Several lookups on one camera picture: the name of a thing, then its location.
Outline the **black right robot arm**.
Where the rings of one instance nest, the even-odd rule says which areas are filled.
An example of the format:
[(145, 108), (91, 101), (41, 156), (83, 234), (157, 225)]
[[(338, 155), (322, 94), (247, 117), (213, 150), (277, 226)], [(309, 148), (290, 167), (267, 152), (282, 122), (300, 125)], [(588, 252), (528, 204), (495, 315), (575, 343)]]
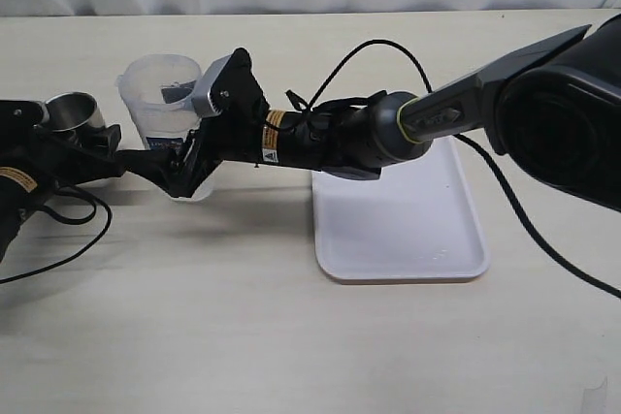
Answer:
[(376, 180), (440, 138), (482, 130), (533, 179), (620, 207), (620, 19), (581, 25), (512, 51), (424, 96), (379, 91), (320, 102), (289, 93), (270, 107), (248, 51), (215, 61), (195, 84), (200, 119), (175, 148), (114, 159), (174, 198), (188, 198), (225, 161)]

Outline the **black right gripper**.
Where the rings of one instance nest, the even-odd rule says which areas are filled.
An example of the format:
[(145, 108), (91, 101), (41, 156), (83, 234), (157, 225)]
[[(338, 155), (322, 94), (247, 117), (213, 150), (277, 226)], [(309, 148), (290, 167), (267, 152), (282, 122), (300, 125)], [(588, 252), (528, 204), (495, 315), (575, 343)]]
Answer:
[(171, 148), (122, 149), (114, 155), (116, 164), (173, 198), (189, 199), (221, 162), (258, 162), (269, 105), (252, 73), (249, 52), (235, 48), (230, 54), (232, 58), (215, 85), (216, 98), (225, 110), (216, 117), (200, 118), (175, 168), (177, 153)]

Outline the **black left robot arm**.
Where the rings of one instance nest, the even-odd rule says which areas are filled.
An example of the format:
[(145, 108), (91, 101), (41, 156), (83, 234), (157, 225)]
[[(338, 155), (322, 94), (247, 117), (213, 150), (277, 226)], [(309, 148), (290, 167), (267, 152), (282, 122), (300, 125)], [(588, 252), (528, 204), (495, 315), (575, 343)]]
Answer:
[(1, 102), (1, 253), (21, 225), (71, 185), (118, 177), (120, 127), (96, 100), (68, 92), (46, 101)]

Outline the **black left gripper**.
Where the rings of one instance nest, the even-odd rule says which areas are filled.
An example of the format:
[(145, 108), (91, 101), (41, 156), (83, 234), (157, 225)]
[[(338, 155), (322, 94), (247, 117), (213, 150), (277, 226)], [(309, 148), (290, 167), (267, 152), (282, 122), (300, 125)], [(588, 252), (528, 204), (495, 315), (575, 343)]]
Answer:
[(42, 191), (56, 181), (83, 184), (124, 175), (114, 160), (121, 141), (118, 124), (85, 126), (67, 136), (27, 132), (49, 120), (43, 102), (4, 99), (0, 108), (3, 191)]

